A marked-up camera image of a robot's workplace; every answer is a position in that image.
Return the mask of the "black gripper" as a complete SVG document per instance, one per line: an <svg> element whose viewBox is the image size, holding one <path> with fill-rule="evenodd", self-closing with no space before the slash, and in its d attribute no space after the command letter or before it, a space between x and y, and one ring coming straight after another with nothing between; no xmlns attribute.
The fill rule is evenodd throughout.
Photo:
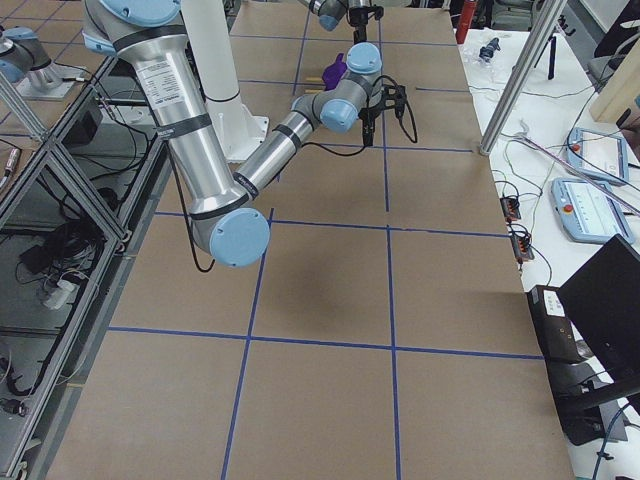
<svg viewBox="0 0 640 480"><path fill-rule="evenodd" d="M364 147L371 147L375 138L375 120L380 115L382 95L369 97L359 112L362 121L362 141Z"/></svg>
<svg viewBox="0 0 640 480"><path fill-rule="evenodd" d="M354 28L353 42L359 44L366 41L366 26L368 24L369 0L349 0L347 8L347 20Z"/></svg>

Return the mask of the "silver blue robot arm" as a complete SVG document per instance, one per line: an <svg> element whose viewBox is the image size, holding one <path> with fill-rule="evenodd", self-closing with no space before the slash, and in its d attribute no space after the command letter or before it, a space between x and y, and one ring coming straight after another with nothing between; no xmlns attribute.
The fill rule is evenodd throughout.
<svg viewBox="0 0 640 480"><path fill-rule="evenodd" d="M319 127L346 132L382 100L380 50L361 41L333 89L298 97L276 125L253 116L240 97L219 1L87 1L83 35L88 49L133 68L191 195L191 245L230 267L267 249L270 228L252 202L310 135Z"/></svg>
<svg viewBox="0 0 640 480"><path fill-rule="evenodd" d="M300 0L311 13L318 17L320 25L333 31L345 18L353 29L353 43L368 40L367 27L371 19L380 21L384 7L366 0Z"/></svg>

